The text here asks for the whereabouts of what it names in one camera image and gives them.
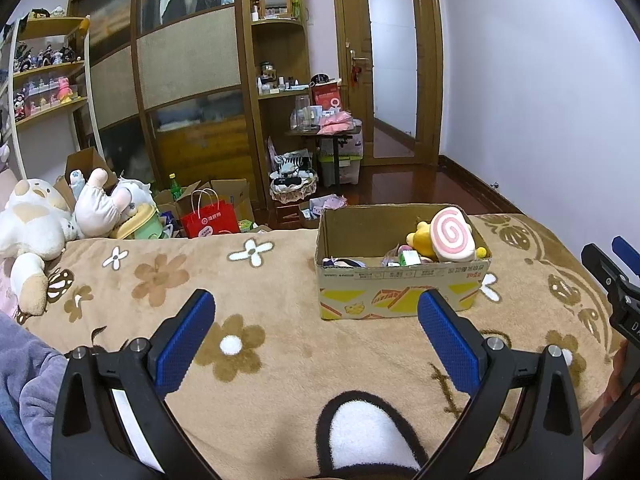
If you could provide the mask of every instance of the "blue gripper pad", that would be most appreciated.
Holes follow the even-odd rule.
[[[456,389],[473,397],[486,371],[482,335],[435,289],[420,295],[418,321]]]
[[[616,236],[611,249],[636,276],[640,276],[640,254],[622,236]]]
[[[164,398],[180,388],[215,315],[213,296],[197,289],[180,312],[165,319],[153,334],[147,369],[159,397]]]

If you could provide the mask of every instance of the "pink swirl plush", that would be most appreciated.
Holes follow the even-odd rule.
[[[471,229],[457,207],[446,207],[431,221],[431,243],[441,262],[469,262],[476,254]]]

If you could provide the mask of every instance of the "wooden shelf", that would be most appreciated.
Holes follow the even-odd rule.
[[[29,18],[23,31],[18,31],[18,41],[48,38],[49,36],[68,36],[82,23],[84,18],[62,16],[55,18]]]
[[[48,108],[43,112],[38,112],[37,114],[30,115],[29,117],[24,118],[21,121],[15,123],[15,129],[19,132],[21,129],[28,124],[29,126],[33,126],[36,123],[39,123],[43,118],[49,118],[53,115],[59,114],[60,112],[73,112],[78,110],[78,108],[84,106],[86,104],[87,98],[81,97],[79,99],[74,99],[70,103],[65,103],[63,105],[54,106],[53,108]]]
[[[300,20],[296,20],[293,18],[265,18],[262,20],[258,20],[257,22],[251,22],[252,27],[257,27],[259,25],[275,25],[275,24],[287,24],[287,25],[297,25],[302,28],[302,22]]]
[[[309,88],[305,88],[304,90],[285,90],[284,92],[279,92],[277,94],[258,95],[258,99],[273,99],[275,97],[291,97],[292,95],[304,94],[309,94]]]
[[[72,61],[70,63],[60,63],[57,65],[42,66],[40,68],[34,68],[33,70],[27,70],[25,72],[14,73],[14,90],[21,88],[23,83],[26,83],[32,76],[42,76],[47,72],[56,72],[59,77],[70,76],[79,72],[84,68],[84,61]]]

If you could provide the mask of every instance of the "baseboard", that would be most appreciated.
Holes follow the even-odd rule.
[[[399,130],[395,126],[392,126],[389,123],[385,123],[385,121],[381,121],[380,119],[373,119],[373,125],[379,129],[381,132],[387,134],[393,140],[396,140],[404,147],[412,152],[415,151],[415,139],[412,136],[407,135],[402,130]]]
[[[513,203],[498,193],[493,187],[484,183],[473,173],[454,162],[446,155],[438,156],[438,168],[449,173],[452,178],[463,182],[466,186],[476,192],[476,198],[487,205],[500,210],[503,213],[522,214]]]

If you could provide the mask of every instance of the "blue textured pad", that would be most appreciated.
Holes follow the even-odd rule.
[[[213,296],[206,292],[201,295],[158,358],[155,384],[158,396],[164,397],[180,388],[215,315],[216,303]]]
[[[640,254],[622,236],[616,236],[611,249],[636,276],[640,276]]]
[[[478,358],[428,292],[418,300],[418,321],[456,389],[473,396],[481,379]]]

